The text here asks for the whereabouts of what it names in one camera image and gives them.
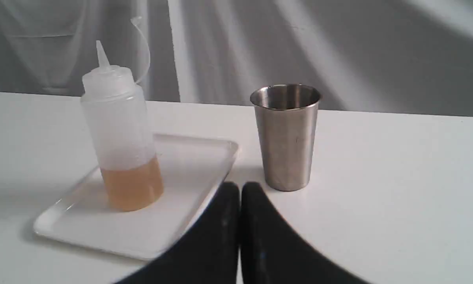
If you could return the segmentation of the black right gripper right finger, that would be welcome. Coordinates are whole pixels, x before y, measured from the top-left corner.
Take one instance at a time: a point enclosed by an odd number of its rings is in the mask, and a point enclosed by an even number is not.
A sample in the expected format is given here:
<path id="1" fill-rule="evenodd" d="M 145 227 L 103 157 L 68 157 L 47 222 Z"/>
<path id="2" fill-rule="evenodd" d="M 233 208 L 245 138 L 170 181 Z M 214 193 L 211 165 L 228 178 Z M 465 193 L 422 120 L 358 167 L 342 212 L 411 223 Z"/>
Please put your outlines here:
<path id="1" fill-rule="evenodd" d="M 240 255 L 245 284 L 363 284 L 309 245 L 258 182 L 241 192 Z"/>

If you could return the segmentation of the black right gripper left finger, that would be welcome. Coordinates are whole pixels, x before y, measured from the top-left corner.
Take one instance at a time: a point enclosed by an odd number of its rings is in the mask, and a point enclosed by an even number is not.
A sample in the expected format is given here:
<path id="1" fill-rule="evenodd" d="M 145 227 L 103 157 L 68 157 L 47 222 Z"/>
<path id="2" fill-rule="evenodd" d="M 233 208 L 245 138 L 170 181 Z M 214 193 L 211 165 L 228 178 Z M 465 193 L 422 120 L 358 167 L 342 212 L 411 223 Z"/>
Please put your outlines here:
<path id="1" fill-rule="evenodd" d="M 204 212 L 173 246 L 119 283 L 236 283 L 239 211 L 238 186 L 221 183 Z"/>

